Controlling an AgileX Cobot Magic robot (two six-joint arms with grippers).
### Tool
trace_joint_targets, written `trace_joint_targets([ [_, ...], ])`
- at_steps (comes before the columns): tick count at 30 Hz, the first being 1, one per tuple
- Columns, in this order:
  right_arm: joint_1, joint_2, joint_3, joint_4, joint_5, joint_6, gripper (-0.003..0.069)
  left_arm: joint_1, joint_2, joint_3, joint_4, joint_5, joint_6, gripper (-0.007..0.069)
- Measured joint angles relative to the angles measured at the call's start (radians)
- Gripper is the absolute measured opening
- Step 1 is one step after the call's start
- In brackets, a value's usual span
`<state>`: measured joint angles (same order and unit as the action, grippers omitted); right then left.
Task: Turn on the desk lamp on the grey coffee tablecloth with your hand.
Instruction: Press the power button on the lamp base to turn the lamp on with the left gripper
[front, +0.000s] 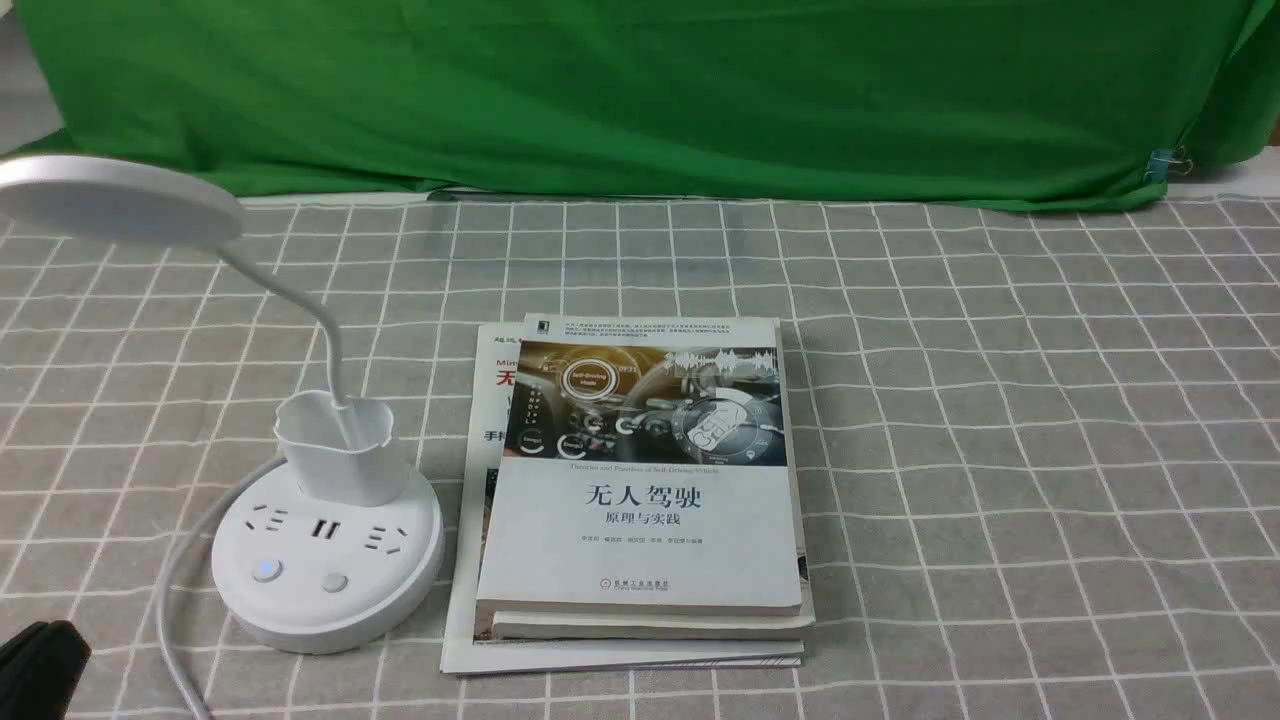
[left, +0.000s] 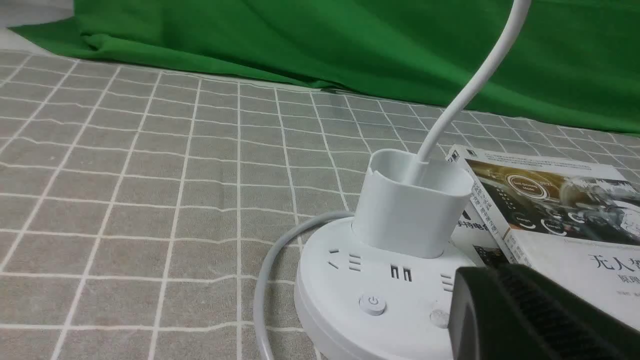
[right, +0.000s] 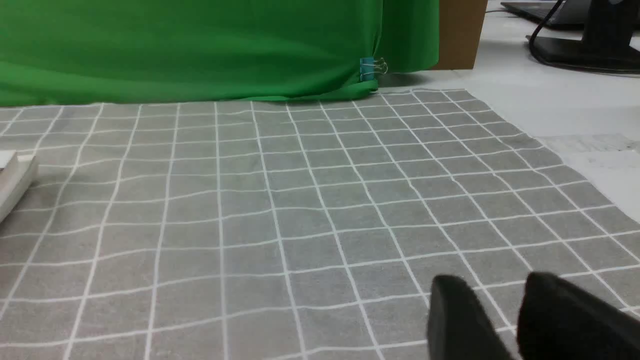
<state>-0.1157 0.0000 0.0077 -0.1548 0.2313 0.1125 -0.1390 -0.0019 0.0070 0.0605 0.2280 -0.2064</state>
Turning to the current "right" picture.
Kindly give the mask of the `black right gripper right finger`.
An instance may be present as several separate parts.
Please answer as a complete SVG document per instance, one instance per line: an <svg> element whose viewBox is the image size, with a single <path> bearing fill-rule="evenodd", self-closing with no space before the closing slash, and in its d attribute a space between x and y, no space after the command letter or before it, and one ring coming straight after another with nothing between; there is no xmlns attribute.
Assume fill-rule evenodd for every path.
<svg viewBox="0 0 640 360"><path fill-rule="evenodd" d="M532 272L518 313L524 360L637 360L638 319L550 272Z"/></svg>

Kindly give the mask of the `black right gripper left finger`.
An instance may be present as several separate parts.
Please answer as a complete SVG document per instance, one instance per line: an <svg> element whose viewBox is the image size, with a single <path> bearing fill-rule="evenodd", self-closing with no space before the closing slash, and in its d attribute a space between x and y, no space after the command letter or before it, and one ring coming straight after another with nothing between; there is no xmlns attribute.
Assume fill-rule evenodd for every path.
<svg viewBox="0 0 640 360"><path fill-rule="evenodd" d="M471 287L459 276L436 275L426 325L430 360L511 360Z"/></svg>

